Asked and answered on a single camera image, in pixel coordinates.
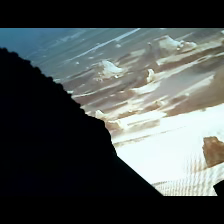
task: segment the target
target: person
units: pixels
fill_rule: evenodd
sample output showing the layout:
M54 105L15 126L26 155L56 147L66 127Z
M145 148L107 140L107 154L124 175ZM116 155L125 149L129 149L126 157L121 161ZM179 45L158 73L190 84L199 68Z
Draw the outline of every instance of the person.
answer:
M5 48L0 74L1 196L161 195L52 77Z

